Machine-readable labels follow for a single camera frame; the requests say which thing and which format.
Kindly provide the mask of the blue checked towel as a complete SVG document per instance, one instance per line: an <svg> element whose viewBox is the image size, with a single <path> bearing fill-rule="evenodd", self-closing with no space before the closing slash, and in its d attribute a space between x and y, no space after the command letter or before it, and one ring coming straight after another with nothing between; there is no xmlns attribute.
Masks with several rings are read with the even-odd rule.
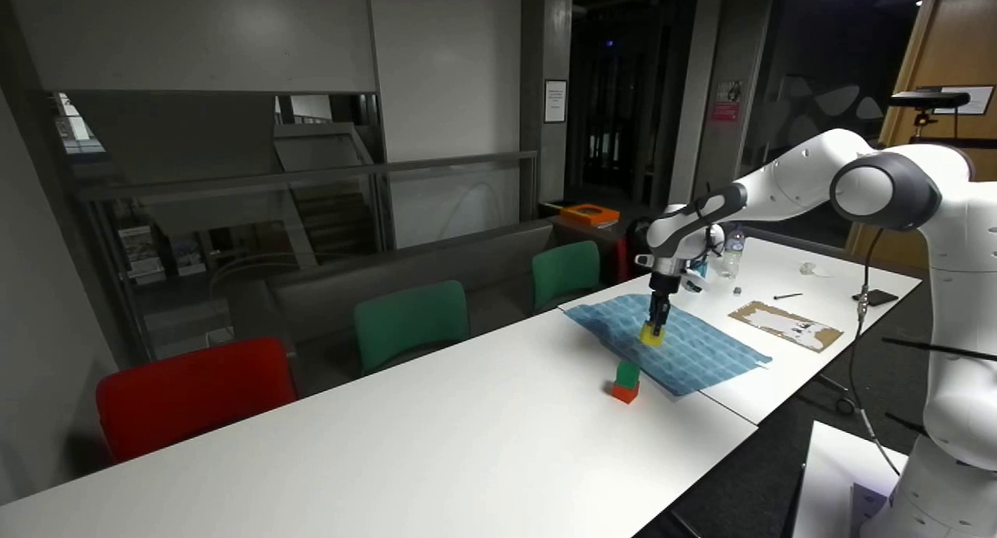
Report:
<svg viewBox="0 0 997 538"><path fill-rule="evenodd" d="M648 378L673 396L686 396L765 367L772 358L728 336L680 308L672 308L659 346L639 339L650 307L649 294L623 294L565 313L623 360L638 364Z"/></svg>

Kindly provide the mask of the clear plastic water bottle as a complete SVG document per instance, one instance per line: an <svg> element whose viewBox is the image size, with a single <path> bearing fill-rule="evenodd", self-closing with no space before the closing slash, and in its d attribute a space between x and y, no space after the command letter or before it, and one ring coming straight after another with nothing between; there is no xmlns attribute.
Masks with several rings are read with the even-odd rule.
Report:
<svg viewBox="0 0 997 538"><path fill-rule="evenodd" d="M740 225L734 225L727 233L720 259L719 274L725 279L734 279L738 275L740 262L745 248L745 232Z"/></svg>

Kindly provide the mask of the green chair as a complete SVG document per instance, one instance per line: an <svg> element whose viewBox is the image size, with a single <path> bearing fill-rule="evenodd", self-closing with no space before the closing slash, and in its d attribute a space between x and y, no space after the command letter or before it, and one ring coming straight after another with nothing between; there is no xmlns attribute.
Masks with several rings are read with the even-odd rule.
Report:
<svg viewBox="0 0 997 538"><path fill-rule="evenodd" d="M470 338L470 316L458 280L411 287L357 304L354 332L362 374L374 374L414 351Z"/></svg>
<svg viewBox="0 0 997 538"><path fill-rule="evenodd" d="M590 292L601 285L601 252L595 242L583 241L549 248L531 259L534 306L537 314L571 294Z"/></svg>

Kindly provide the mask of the orange box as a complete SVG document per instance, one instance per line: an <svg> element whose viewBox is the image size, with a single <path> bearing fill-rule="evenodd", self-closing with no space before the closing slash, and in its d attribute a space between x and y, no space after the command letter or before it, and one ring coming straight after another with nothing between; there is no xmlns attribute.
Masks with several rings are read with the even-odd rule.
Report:
<svg viewBox="0 0 997 538"><path fill-rule="evenodd" d="M609 228L620 220L620 212L594 204L564 206L559 215L567 221L583 223L591 228Z"/></svg>

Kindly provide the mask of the torn cardboard piece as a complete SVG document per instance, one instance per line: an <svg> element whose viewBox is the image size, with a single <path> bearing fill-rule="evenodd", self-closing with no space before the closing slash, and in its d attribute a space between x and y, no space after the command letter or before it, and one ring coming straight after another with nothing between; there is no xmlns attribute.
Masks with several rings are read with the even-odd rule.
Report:
<svg viewBox="0 0 997 538"><path fill-rule="evenodd" d="M820 324L762 301L749 301L730 312L729 317L816 353L822 353L844 335L833 326Z"/></svg>

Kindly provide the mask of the grey bench sofa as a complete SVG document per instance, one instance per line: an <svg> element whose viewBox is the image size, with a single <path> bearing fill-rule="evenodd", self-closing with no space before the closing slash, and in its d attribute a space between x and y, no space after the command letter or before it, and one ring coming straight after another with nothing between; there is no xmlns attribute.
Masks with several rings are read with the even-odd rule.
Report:
<svg viewBox="0 0 997 538"><path fill-rule="evenodd" d="M470 310L484 312L471 321L471 332L492 331L533 311L531 261L556 242L551 222L533 221L272 276L267 285L296 351L319 353L353 378L362 371L353 331L357 304L455 280Z"/></svg>

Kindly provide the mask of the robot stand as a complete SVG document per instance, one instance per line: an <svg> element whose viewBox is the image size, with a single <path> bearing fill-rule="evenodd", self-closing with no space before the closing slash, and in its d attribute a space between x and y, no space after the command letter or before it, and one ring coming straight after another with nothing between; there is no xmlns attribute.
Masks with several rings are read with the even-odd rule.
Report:
<svg viewBox="0 0 997 538"><path fill-rule="evenodd" d="M890 462L902 469L907 456L882 454L871 441L813 422L791 538L901 538L876 520L899 479Z"/></svg>

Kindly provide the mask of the white door sign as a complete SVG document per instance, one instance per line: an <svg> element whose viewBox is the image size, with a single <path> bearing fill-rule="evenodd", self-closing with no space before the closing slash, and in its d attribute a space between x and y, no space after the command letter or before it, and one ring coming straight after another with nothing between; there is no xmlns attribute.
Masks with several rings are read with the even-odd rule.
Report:
<svg viewBox="0 0 997 538"><path fill-rule="evenodd" d="M965 93L969 101L958 108L941 108L936 114L954 114L979 116L986 115L997 85L944 85L939 91L943 93Z"/></svg>

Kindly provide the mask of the grey handrail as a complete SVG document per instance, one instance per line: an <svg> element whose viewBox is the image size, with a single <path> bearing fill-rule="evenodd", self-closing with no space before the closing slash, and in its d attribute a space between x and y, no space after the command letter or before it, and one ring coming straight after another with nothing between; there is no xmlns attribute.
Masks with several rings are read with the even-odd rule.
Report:
<svg viewBox="0 0 997 538"><path fill-rule="evenodd" d="M341 179L370 174L401 173L435 169L441 167L483 164L487 162L523 161L534 162L537 151L517 151L487 153L463 157L445 157L382 164L363 164L353 167L332 167L304 171L278 172L268 174L242 175L224 178L203 178L190 181L157 182L139 185L86 186L74 193L82 203L97 203L114 199L140 198L150 196L171 196L200 192L225 192L243 188L274 187L282 184L302 182L335 182Z"/></svg>

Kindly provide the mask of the wooden door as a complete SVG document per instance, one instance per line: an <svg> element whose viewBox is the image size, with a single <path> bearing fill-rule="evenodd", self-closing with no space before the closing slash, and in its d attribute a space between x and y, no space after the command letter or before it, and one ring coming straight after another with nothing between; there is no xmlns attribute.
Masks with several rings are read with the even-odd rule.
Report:
<svg viewBox="0 0 997 538"><path fill-rule="evenodd" d="M894 90L919 87L992 86L983 114L958 117L957 141L986 141L963 148L974 162L974 182L997 182L997 0L923 0ZM879 143L907 144L915 136L914 110L888 109ZM875 229L855 224L845 251L861 258ZM877 242L873 265L894 271L926 269L925 240L919 233L886 233Z"/></svg>

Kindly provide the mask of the red chair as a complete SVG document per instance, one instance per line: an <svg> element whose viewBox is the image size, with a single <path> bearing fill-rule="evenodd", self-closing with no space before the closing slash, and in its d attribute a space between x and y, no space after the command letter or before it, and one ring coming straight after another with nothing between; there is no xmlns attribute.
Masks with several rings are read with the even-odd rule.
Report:
<svg viewBox="0 0 997 538"><path fill-rule="evenodd" d="M95 399L111 459L122 463L288 406L298 392L282 342L259 337L110 374Z"/></svg>

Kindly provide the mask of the brochure rack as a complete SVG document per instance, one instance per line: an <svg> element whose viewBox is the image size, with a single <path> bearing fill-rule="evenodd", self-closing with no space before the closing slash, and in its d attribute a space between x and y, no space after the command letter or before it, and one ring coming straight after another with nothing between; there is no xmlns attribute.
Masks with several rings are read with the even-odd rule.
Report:
<svg viewBox="0 0 997 538"><path fill-rule="evenodd" d="M125 275L136 285L207 272L202 242L196 232L167 235L155 223L136 223L115 230L125 255Z"/></svg>

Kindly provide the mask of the red wall poster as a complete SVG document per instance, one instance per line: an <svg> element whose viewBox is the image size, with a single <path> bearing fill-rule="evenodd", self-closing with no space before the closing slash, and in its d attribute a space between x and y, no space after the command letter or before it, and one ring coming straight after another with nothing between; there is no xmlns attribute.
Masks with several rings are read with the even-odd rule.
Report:
<svg viewBox="0 0 997 538"><path fill-rule="evenodd" d="M738 120L743 98L743 81L731 80L717 84L713 92L709 119L718 122Z"/></svg>

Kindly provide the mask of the white wall notice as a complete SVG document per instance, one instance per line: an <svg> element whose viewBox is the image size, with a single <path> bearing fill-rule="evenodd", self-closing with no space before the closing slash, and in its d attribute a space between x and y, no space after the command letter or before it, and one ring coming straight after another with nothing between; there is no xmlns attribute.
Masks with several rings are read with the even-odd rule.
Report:
<svg viewBox="0 0 997 538"><path fill-rule="evenodd" d="M546 79L544 81L544 123L566 123L569 105L569 81Z"/></svg>

